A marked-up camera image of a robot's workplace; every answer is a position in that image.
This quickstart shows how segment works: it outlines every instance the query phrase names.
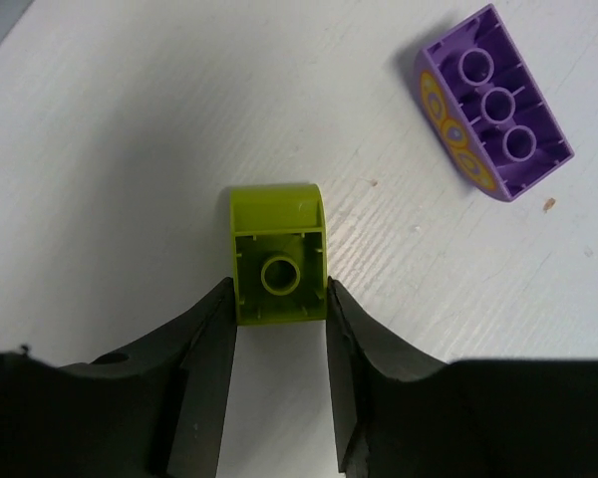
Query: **white table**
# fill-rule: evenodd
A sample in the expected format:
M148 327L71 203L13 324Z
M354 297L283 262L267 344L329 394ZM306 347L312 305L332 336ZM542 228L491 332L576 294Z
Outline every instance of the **white table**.
M576 150L511 204L395 68L481 2L36 0L0 47L0 350L151 331L231 274L227 187L310 181L330 273L423 351L598 358L598 0L496 5ZM336 476L323 332L239 331L219 477Z

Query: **yellow circle print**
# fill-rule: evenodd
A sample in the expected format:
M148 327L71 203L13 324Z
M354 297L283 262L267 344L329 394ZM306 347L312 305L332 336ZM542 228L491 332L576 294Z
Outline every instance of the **yellow circle print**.
M467 133L454 118L448 118L441 126L441 137L449 147L466 147Z
M439 84L428 72L421 73L421 99L430 120L437 127L441 127L443 121L448 118L448 107Z
M451 156L458 167L475 183L487 190L496 189L496 182L489 170L474 153L464 148L451 147Z

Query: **purple tube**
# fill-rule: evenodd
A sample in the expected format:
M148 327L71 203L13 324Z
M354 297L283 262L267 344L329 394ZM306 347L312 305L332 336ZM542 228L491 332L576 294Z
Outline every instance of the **purple tube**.
M515 111L516 100L505 88L492 88L480 101L480 113L491 124L503 124L511 120Z
M502 138L503 154L510 162L522 162L536 152L536 135L527 126L514 126Z
M494 60L483 48L470 48L458 58L458 74L471 87L480 87L491 80Z

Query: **toy brick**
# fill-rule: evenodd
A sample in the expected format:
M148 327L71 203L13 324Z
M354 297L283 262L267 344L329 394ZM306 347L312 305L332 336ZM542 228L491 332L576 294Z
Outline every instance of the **toy brick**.
M422 107L457 168L502 201L573 157L493 5L419 52Z
M326 317L326 231L316 185L233 189L230 195L238 325Z

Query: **lime green duplo brick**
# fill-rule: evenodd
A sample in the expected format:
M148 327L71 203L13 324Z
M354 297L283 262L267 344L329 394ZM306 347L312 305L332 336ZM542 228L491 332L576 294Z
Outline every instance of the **lime green duplo brick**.
M326 223L316 185L233 189L230 232L237 324L326 318Z

